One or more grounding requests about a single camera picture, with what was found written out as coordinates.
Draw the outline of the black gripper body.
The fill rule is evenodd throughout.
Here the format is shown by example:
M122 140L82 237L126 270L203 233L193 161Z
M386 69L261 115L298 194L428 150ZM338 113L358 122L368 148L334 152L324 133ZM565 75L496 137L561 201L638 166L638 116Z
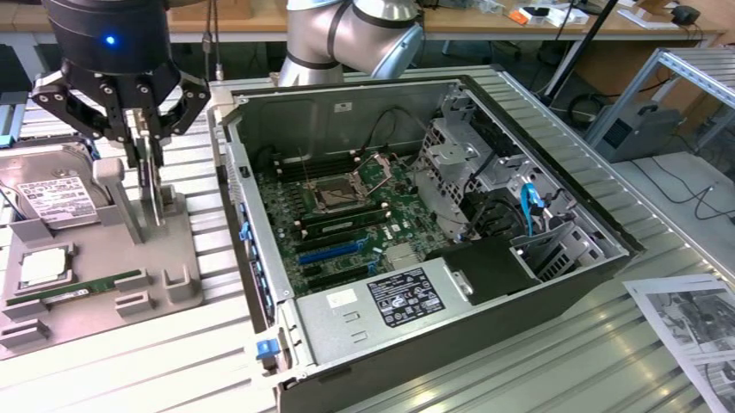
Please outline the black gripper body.
M45 1L61 49L61 69L71 84L83 73L111 77L123 109L139 109L135 80L153 80L162 103L179 81L169 47L166 1Z

